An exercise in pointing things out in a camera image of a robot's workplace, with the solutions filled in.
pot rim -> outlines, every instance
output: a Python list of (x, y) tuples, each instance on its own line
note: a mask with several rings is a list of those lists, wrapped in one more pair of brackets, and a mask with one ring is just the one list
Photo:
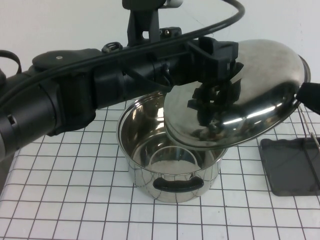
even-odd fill
[[(147, 94), (147, 95), (144, 95), (143, 97), (135, 100), (132, 104), (130, 104), (124, 111), (123, 113), (121, 114), (119, 120), (117, 121), (117, 125), (116, 125), (116, 140), (118, 142), (118, 145), (120, 147), (120, 149), (122, 150), (125, 158), (127, 160), (130, 160), (132, 161), (134, 164), (138, 165), (140, 168), (146, 170), (146, 171), (149, 171), (151, 173), (155, 173), (155, 174), (158, 174), (158, 175), (165, 175), (165, 176), (184, 176), (184, 175), (190, 175), (190, 174), (195, 174), (195, 173), (198, 173), (198, 172), (201, 172), (201, 171), (204, 171), (208, 168), (211, 168), (213, 165), (215, 165), (217, 162), (219, 162), (222, 157), (226, 154), (228, 148), (222, 148), (222, 151), (220, 153), (220, 155), (212, 162), (211, 165), (205, 167), (205, 168), (201, 168), (199, 170), (196, 170), (196, 171), (192, 171), (192, 172), (186, 172), (186, 173), (180, 173), (180, 174), (169, 174), (169, 173), (162, 173), (162, 172), (158, 172), (158, 171), (153, 171), (153, 170), (150, 170), (150, 169), (147, 169), (145, 168), (144, 166), (141, 166), (140, 164), (138, 164), (135, 160), (132, 159), (132, 157), (130, 157), (128, 154), (127, 154), (127, 151), (124, 149), (124, 146), (122, 144), (122, 140), (121, 140), (121, 130), (122, 130), (122, 125), (124, 123), (124, 121), (126, 120), (128, 114), (130, 114), (136, 107), (138, 107), (140, 105), (140, 103), (145, 103), (146, 101), (148, 100), (151, 100), (151, 99), (154, 99), (154, 98), (158, 98), (158, 97), (162, 97), (162, 96), (165, 96), (166, 94), (165, 93), (162, 93), (160, 91), (157, 91), (157, 92), (154, 92), (154, 93), (150, 93), (150, 94)], [(203, 151), (203, 152), (210, 152), (210, 154), (213, 156), (211, 150), (207, 150), (207, 151)]]

stainless steel lid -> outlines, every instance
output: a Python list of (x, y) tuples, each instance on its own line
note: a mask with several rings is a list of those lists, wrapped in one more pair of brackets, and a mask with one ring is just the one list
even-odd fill
[(267, 132), (297, 108), (295, 94), (310, 81), (310, 70), (292, 49), (246, 40), (239, 42), (237, 62), (243, 69), (229, 84), (211, 89), (210, 103), (193, 99), (200, 82), (175, 86), (166, 95), (164, 122), (171, 140), (194, 150), (228, 148)]

pot handle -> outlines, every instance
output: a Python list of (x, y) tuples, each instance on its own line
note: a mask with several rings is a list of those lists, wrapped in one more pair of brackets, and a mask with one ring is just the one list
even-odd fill
[(308, 109), (320, 115), (319, 93), (320, 83), (304, 82), (295, 98)]
[(155, 189), (168, 193), (187, 193), (202, 188), (204, 184), (204, 180), (198, 176), (194, 176), (187, 181), (168, 181), (162, 177), (153, 181)]

robotic arm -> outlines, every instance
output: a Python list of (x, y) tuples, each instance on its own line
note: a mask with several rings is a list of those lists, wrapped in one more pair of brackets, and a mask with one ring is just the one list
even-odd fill
[[(159, 29), (158, 19), (159, 8), (178, 7), (181, 0), (123, 0), (130, 10), (127, 47), (112, 42), (101, 51), (51, 51), (35, 57), (28, 71), (9, 78), (0, 71), (0, 162), (43, 135), (86, 127), (96, 109), (176, 85), (229, 81), (241, 69), (238, 43), (203, 37), (244, 15), (240, 3), (225, 2), (239, 12), (182, 35), (178, 27)], [(13, 53), (1, 54), (20, 64)]]

grid pattern tablecloth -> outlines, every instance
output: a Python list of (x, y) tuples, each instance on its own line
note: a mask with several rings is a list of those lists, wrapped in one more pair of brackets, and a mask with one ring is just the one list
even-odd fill
[[(231, 147), (203, 196), (168, 204), (130, 179), (115, 133), (128, 104), (98, 110), (85, 129), (42, 137), (16, 154), (0, 197), (0, 240), (320, 239), (319, 198), (273, 195), (258, 151), (263, 138), (304, 137), (298, 112)], [(320, 134), (320, 116), (306, 115)]]

